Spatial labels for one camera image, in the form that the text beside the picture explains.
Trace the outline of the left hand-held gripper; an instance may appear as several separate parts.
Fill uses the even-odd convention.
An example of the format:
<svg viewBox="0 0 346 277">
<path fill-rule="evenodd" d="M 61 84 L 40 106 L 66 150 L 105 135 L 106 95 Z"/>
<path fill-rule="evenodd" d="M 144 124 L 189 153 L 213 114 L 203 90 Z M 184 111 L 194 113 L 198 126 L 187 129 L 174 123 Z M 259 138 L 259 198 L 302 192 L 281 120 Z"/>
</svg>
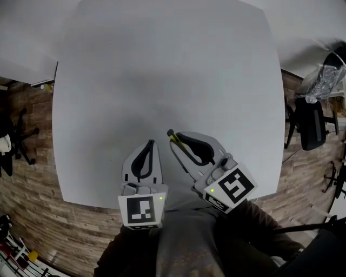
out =
<svg viewBox="0 0 346 277">
<path fill-rule="evenodd" d="M 147 140 L 135 148 L 122 166 L 122 193 L 118 197 L 123 225 L 131 230 L 162 227 L 168 186 L 162 183 L 158 144 Z"/>
</svg>

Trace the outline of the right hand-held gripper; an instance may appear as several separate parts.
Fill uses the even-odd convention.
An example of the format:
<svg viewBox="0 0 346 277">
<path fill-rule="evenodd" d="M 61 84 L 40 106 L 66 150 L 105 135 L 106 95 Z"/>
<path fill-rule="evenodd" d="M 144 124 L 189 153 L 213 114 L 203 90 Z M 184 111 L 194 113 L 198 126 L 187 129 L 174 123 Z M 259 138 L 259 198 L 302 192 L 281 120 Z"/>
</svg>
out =
<svg viewBox="0 0 346 277">
<path fill-rule="evenodd" d="M 194 179 L 194 190 L 213 207 L 228 214 L 256 190 L 246 167 L 215 138 L 197 132 L 176 135 L 181 143 L 170 140 L 174 156 Z"/>
</svg>

